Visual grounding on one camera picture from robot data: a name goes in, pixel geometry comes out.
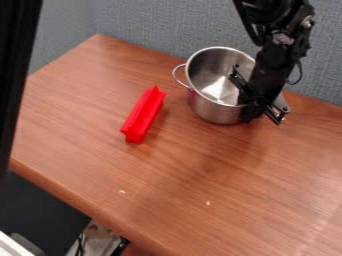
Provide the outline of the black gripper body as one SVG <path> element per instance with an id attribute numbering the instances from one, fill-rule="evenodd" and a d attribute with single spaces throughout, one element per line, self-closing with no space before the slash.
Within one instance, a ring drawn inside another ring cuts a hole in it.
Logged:
<path id="1" fill-rule="evenodd" d="M 238 88 L 238 91 L 242 86 L 248 86 L 251 91 L 251 101 L 260 100 L 263 102 L 264 110 L 262 115 L 266 115 L 268 119 L 279 125 L 290 112 L 284 101 L 276 103 L 286 81 L 282 74 L 276 71 L 267 70 L 262 65 L 256 64 L 250 78 L 244 79 L 240 66 L 235 64 L 228 79 Z"/>

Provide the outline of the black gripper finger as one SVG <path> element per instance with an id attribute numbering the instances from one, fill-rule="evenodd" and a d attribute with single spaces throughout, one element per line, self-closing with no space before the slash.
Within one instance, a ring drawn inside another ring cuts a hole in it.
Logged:
<path id="1" fill-rule="evenodd" d="M 264 106 L 260 100 L 252 100 L 246 104 L 240 121 L 243 123 L 250 123 L 263 114 Z"/>
<path id="2" fill-rule="evenodd" d="M 251 91 L 247 85 L 239 88 L 238 104 L 248 105 L 251 101 Z"/>

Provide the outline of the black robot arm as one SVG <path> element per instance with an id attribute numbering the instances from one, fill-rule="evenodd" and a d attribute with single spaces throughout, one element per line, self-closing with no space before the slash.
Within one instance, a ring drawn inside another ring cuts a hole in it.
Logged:
<path id="1" fill-rule="evenodd" d="M 310 34 L 315 25 L 315 9 L 308 0 L 232 0 L 244 29 L 260 48 L 248 79 L 238 66 L 228 79 L 239 90 L 238 103 L 244 106 L 240 122 L 250 123 L 263 114 L 275 124 L 287 109 L 272 110 L 274 102 L 288 81 L 294 67 L 302 69 L 300 59 L 310 49 Z"/>

